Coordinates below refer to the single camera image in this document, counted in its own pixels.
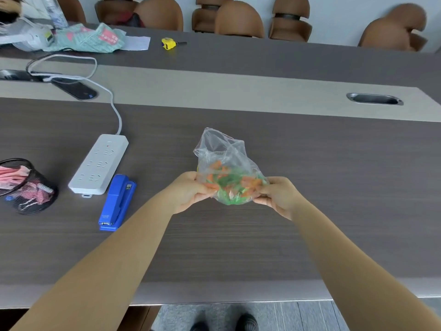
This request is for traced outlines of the yellow tape measure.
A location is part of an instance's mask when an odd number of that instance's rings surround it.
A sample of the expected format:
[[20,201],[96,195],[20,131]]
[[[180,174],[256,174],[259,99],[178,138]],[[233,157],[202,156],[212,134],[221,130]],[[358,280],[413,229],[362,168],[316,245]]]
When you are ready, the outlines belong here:
[[178,46],[187,45],[187,42],[178,42],[169,37],[162,38],[161,43],[162,43],[162,47],[167,51],[173,50]]

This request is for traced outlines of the brown wooden table base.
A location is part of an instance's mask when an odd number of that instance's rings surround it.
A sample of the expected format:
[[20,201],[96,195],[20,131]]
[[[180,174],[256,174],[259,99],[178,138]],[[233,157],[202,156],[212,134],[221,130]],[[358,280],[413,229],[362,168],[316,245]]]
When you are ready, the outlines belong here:
[[117,331],[152,331],[161,305],[130,305]]

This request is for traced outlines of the person's left hand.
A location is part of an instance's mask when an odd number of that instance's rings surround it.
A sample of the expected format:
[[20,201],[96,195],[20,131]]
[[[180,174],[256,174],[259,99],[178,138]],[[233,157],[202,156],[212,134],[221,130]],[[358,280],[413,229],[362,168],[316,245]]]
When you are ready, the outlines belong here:
[[196,193],[196,177],[198,177],[196,171],[184,172],[158,194],[161,204],[168,212],[181,213],[191,205],[212,197]]

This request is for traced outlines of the white paper sheet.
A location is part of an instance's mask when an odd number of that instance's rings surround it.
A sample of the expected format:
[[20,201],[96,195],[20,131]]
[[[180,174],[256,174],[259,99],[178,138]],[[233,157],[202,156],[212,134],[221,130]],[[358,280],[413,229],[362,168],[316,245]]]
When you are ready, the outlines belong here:
[[147,51],[150,47],[150,37],[124,36],[123,51]]

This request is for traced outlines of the person's left forearm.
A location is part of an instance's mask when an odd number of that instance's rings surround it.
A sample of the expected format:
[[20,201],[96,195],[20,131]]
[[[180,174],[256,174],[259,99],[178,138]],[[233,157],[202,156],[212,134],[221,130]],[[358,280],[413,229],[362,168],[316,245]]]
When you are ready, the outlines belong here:
[[144,204],[39,298],[10,331],[116,331],[174,214]]

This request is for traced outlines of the blue stapler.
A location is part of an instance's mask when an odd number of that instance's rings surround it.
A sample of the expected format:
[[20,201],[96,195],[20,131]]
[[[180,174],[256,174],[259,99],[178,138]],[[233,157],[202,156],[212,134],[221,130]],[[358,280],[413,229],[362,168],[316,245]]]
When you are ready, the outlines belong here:
[[124,222],[137,184],[124,174],[116,174],[98,220],[100,231],[115,232]]

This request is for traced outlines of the person's right forearm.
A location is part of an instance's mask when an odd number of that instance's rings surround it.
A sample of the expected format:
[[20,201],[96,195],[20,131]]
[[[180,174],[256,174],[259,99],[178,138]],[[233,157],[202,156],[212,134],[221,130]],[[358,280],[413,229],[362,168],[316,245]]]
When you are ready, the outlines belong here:
[[290,209],[351,331],[441,331],[441,319],[301,197]]

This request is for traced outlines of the clear plastic bottle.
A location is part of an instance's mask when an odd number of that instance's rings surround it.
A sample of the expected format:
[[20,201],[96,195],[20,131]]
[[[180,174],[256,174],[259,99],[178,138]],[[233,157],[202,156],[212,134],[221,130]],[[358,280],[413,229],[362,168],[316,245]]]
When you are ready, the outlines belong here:
[[69,27],[68,21],[57,0],[42,0],[42,2],[56,29],[65,29]]

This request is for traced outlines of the row of brown chairs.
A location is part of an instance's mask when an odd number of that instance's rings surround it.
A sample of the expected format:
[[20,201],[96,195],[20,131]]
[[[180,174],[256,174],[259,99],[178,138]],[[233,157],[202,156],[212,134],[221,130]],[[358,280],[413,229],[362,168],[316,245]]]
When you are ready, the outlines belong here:
[[[85,24],[85,14],[78,0],[57,0],[68,23]],[[259,13],[239,0],[196,0],[191,15],[195,33],[224,36],[270,38],[307,43],[313,27],[305,21],[310,16],[309,0],[275,0],[269,32],[265,33]],[[139,14],[146,28],[182,32],[184,14],[176,0],[100,0],[94,5],[100,23],[115,25],[121,13]],[[359,47],[397,51],[421,51],[428,39],[421,35],[427,14],[419,5],[403,3],[367,25]]]

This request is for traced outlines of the person's right hand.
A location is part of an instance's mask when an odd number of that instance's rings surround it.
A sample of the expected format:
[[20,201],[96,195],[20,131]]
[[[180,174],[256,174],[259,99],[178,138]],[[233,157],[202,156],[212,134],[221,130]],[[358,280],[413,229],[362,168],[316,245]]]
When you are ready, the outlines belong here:
[[296,214],[308,203],[294,184],[286,177],[268,177],[268,182],[276,182],[276,195],[256,197],[253,202],[271,207],[284,218],[292,221]]

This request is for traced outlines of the clear plastic bag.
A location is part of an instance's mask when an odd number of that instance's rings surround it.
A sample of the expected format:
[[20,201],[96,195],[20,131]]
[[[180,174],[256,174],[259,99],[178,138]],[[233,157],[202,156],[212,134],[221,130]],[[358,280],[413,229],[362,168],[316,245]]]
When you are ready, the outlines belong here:
[[246,154],[243,140],[234,139],[216,129],[205,128],[201,139],[194,149],[198,158],[197,173],[207,169],[214,161],[241,167],[260,168]]

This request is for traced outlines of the white power strip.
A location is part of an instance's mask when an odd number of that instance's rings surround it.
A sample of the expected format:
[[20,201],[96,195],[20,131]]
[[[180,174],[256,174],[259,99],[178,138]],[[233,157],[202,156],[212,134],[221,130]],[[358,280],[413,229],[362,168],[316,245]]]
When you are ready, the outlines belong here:
[[128,144],[124,135],[100,135],[71,178],[68,188],[83,198],[104,194]]

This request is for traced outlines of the person's right shoe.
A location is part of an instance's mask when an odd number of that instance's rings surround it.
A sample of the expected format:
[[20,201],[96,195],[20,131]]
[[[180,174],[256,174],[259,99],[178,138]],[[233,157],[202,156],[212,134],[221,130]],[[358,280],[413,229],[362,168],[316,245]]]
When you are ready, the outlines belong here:
[[259,331],[259,326],[253,315],[244,313],[239,317],[235,331]]

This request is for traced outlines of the black mesh pen holder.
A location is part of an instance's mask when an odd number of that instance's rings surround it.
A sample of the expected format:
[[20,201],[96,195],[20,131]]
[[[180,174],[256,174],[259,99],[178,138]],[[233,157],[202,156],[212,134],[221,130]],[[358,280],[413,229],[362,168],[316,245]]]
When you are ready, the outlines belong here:
[[21,215],[39,213],[51,206],[57,199],[59,189],[49,181],[34,165],[23,158],[12,158],[0,161],[0,166],[19,168],[26,166],[31,170],[26,180],[11,191],[0,190],[3,198]]

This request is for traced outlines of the pile of orange green pieces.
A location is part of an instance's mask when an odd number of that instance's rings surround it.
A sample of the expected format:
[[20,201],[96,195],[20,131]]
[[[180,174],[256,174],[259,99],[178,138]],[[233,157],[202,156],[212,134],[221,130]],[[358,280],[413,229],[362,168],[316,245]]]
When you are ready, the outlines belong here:
[[269,181],[253,167],[225,164],[214,161],[199,172],[199,180],[215,191],[212,198],[224,205],[243,205],[257,197],[258,189]]

